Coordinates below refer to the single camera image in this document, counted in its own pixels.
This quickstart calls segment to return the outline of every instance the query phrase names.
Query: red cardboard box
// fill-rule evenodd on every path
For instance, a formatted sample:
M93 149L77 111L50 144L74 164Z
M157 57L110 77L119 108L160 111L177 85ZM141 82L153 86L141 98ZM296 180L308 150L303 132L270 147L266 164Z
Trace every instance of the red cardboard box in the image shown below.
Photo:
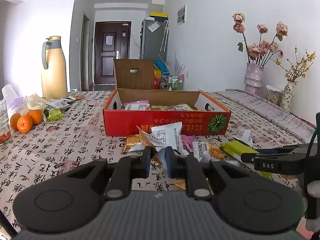
M188 104L194 111L122 110L123 103L148 99L151 106ZM116 89L103 108L107 136L138 134L136 126L151 132L151 127L182 122L181 134L220 135L227 131L231 111L223 104L197 91Z

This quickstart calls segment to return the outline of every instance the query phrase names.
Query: white vase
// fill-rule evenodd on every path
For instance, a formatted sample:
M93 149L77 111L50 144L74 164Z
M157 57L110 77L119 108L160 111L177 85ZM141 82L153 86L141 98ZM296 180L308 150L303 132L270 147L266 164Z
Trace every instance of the white vase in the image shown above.
M262 66L254 63L247 63L244 84L246 91L258 95L259 88L262 87Z
M293 82L288 81L286 86L284 87L282 99L281 99L281 108L285 111L291 111L293 96L294 96L294 87L295 84Z

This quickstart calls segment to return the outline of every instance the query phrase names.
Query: refrigerator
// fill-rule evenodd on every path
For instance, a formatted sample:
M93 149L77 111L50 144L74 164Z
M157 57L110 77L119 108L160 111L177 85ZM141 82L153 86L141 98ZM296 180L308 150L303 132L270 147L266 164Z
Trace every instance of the refrigerator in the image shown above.
M140 59L161 60L158 55L160 54L161 58L166 61L168 43L166 51L164 52L164 45L162 47L162 51L160 51L166 23L159 22L160 27L151 32L148 26L153 23L154 21L150 20L143 20L142 22L140 34Z

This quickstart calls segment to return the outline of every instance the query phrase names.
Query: thermos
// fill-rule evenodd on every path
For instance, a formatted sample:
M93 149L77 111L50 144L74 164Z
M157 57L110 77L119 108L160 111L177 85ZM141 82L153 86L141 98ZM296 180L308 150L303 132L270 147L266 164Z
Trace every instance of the thermos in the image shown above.
M51 36L42 45L41 82L46 99L68 96L66 59L61 48L61 37Z

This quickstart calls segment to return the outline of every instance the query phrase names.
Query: orange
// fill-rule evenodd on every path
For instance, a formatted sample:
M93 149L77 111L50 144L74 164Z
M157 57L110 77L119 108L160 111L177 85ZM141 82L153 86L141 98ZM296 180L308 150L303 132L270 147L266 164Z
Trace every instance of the orange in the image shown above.
M17 122L20 118L20 114L19 113L16 113L16 114L13 114L11 117L10 117L10 126L12 129L14 130L18 130L18 127L17 127Z
M40 110L30 110L27 115L30 116L33 124L40 124L43 120L43 115Z
M17 122L17 127L18 130L21 133L27 133L31 130L32 128L32 119L30 116L28 115L24 115L22 117L19 118L18 122Z

